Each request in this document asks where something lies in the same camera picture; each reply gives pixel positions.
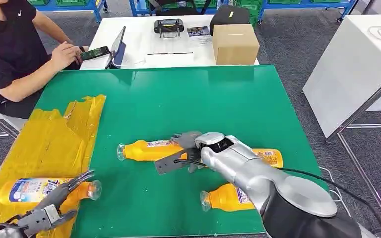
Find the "white table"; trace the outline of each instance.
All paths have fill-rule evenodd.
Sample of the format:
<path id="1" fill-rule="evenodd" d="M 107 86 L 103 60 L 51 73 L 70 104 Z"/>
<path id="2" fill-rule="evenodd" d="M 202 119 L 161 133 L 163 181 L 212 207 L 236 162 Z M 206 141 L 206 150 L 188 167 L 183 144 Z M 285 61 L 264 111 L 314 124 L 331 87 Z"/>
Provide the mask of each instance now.
<path id="1" fill-rule="evenodd" d="M 347 16 L 303 92 L 327 140 L 338 136 L 381 208 L 379 194 L 342 135 L 346 128 L 381 128 L 381 124 L 352 124 L 364 111 L 381 110 L 378 29 L 381 30 L 381 15 Z"/>
<path id="2" fill-rule="evenodd" d="M 211 42 L 201 44 L 198 37 L 189 37 L 186 28 L 208 26 L 213 15 L 198 16 L 152 16 L 152 17 L 114 17 L 103 18 L 90 45 L 90 49 L 101 46 L 111 46 L 123 26 L 126 27 L 123 42 L 126 44 L 121 69 L 127 68 L 159 68 L 159 67 L 192 67 L 216 66 Z M 160 38 L 154 33 L 154 22 L 160 19 L 180 18 L 185 30 L 180 37 L 170 39 Z M 177 62 L 174 65 L 148 63 L 145 56 L 148 53 L 194 52 L 193 62 Z M 104 69 L 109 62 L 109 56 L 102 56 L 85 61 L 81 70 Z"/>

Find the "silver robotic arm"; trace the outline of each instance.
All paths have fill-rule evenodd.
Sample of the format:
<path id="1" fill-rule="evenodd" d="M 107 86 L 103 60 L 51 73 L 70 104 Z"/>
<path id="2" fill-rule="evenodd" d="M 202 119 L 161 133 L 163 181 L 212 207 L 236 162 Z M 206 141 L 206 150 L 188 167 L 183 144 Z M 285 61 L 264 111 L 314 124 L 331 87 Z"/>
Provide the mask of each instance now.
<path id="1" fill-rule="evenodd" d="M 319 185 L 270 166 L 234 136 L 209 132 L 195 140 L 202 161 L 249 197 L 272 238 L 376 238 L 337 214 Z"/>

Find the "smartphone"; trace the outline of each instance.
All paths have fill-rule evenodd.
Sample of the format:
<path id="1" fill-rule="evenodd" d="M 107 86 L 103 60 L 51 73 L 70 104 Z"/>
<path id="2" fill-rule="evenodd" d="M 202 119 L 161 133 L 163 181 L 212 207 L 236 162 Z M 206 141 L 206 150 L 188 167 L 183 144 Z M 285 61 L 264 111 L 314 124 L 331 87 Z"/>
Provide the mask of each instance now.
<path id="1" fill-rule="evenodd" d="M 93 58 L 103 56 L 109 53 L 110 53 L 109 48 L 107 46 L 103 46 L 97 49 L 82 52 L 81 57 L 82 57 L 82 60 L 89 60 L 89 59 L 93 59 Z"/>

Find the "gray carpet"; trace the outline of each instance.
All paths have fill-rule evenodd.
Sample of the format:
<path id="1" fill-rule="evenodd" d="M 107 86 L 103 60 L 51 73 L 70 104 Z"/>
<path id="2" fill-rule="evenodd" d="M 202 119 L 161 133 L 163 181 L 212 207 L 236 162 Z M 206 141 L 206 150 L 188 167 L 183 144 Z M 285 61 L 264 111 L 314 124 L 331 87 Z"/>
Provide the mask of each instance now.
<path id="1" fill-rule="evenodd" d="M 103 17 L 131 16 L 126 0 L 108 0 L 109 13 Z M 92 13 L 47 13 L 78 45 L 89 45 L 98 24 Z M 261 27 L 256 28 L 260 41 L 258 55 L 261 64 L 273 64 L 294 106 L 300 123 L 310 142 L 319 164 L 332 171 L 334 179 L 368 201 L 373 197 L 360 179 L 354 165 L 341 143 L 334 139 L 326 143 L 309 104 L 302 94 L 302 87 L 334 35 L 338 25 L 338 10 L 301 9 L 267 10 Z M 56 42 L 41 34 L 48 52 Z M 381 122 L 381 112 L 366 113 L 358 123 Z M 348 130 L 347 141 L 361 161 L 376 189 L 381 193 L 381 130 Z M 0 164 L 12 140 L 0 138 Z M 364 205 L 343 194 L 351 214 L 366 228 L 378 228 L 376 220 Z"/>

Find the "blue shelf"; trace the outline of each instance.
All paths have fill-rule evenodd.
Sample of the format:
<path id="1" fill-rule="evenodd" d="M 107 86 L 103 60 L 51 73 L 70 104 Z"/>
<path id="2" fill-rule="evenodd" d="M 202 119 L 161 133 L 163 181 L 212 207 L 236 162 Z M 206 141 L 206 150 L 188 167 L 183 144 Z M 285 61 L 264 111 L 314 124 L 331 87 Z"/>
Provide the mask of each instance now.
<path id="1" fill-rule="evenodd" d="M 329 2 L 329 3 L 312 3 L 310 0 L 301 0 L 299 4 L 278 4 L 278 3 L 268 3 L 268 0 L 262 0 L 262 8 L 259 12 L 258 21 L 262 20 L 263 13 L 265 9 L 290 9 L 290 8 L 334 8 L 343 7 L 344 12 L 339 20 L 344 19 L 344 17 L 351 12 L 358 0 L 342 0 L 341 2 Z"/>
<path id="2" fill-rule="evenodd" d="M 46 5 L 34 5 L 39 11 L 93 11 L 97 23 L 101 22 L 100 10 L 106 0 L 90 0 L 86 6 L 57 6 L 56 0 L 50 0 Z"/>
<path id="3" fill-rule="evenodd" d="M 145 3 L 145 0 L 138 0 L 138 2 L 135 5 L 134 0 L 129 0 L 130 3 L 130 8 L 132 10 L 132 15 L 133 16 L 138 16 L 138 15 L 146 15 L 149 14 L 149 9 L 147 8 L 147 5 Z M 209 7 L 205 14 L 215 14 L 217 12 L 216 7 Z"/>

